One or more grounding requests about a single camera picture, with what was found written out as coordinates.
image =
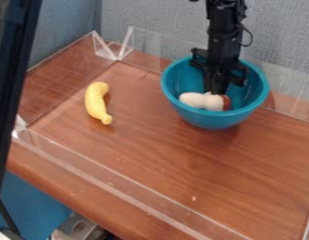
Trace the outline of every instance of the gray fabric wall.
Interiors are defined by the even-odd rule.
[[[309,73],[309,0],[246,2],[255,41],[245,56]],[[103,0],[102,37],[119,40],[134,25],[205,45],[205,16],[202,0]]]
[[[30,65],[39,62],[94,29],[97,0],[43,0]]]

